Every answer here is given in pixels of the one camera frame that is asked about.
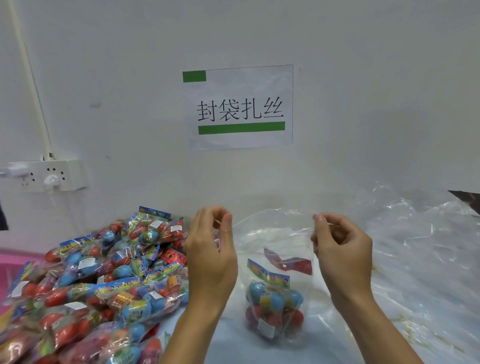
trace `electrical socket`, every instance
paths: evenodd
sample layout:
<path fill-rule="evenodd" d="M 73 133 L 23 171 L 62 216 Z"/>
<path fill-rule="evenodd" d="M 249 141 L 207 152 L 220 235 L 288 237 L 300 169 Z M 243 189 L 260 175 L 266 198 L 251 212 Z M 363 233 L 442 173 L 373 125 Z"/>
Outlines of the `electrical socket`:
<path fill-rule="evenodd" d="M 78 159 L 41 160 L 22 162 L 28 167 L 28 175 L 19 178 L 20 186 L 26 192 L 44 192 L 43 181 L 49 175 L 60 178 L 60 191 L 75 191 L 86 187 L 86 178 Z"/>

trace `sign with chinese characters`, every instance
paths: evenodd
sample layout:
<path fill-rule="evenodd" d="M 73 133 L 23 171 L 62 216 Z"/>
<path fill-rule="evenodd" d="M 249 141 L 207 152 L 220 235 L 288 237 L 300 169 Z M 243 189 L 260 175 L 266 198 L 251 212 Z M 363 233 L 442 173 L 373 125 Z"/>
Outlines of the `sign with chinese characters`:
<path fill-rule="evenodd" d="M 183 72 L 194 150 L 292 144 L 293 66 Z"/>

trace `cartoon print packaging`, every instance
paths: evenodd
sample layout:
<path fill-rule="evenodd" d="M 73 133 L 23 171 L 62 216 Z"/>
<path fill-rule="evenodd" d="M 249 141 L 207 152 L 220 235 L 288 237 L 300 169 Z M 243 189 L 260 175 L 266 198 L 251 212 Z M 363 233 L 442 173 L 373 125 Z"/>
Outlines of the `cartoon print packaging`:
<path fill-rule="evenodd" d="M 297 340 L 313 287 L 311 215 L 264 210 L 234 227 L 247 325 L 270 340 Z"/>

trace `power strip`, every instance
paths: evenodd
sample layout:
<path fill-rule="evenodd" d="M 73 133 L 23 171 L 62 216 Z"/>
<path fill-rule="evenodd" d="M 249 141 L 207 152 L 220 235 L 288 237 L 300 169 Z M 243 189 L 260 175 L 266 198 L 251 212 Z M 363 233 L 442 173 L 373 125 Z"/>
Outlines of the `power strip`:
<path fill-rule="evenodd" d="M 87 186 L 85 172 L 78 159 L 12 162 L 9 168 L 18 165 L 27 168 L 26 174 L 18 178 L 18 185 L 25 192 L 47 191 L 48 187 L 44 184 L 47 178 L 59 181 L 58 191 L 75 191 Z"/>

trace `green stripe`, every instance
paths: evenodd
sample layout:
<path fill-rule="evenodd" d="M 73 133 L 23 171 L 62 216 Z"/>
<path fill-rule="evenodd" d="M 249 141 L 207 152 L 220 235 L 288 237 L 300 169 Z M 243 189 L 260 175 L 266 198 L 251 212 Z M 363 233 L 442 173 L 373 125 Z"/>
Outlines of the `green stripe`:
<path fill-rule="evenodd" d="M 207 80 L 206 71 L 188 71 L 182 72 L 183 83 L 186 82 L 205 82 Z"/>
<path fill-rule="evenodd" d="M 198 127 L 199 135 L 274 132 L 285 130 L 284 121 L 250 122 L 247 124 L 202 125 Z"/>

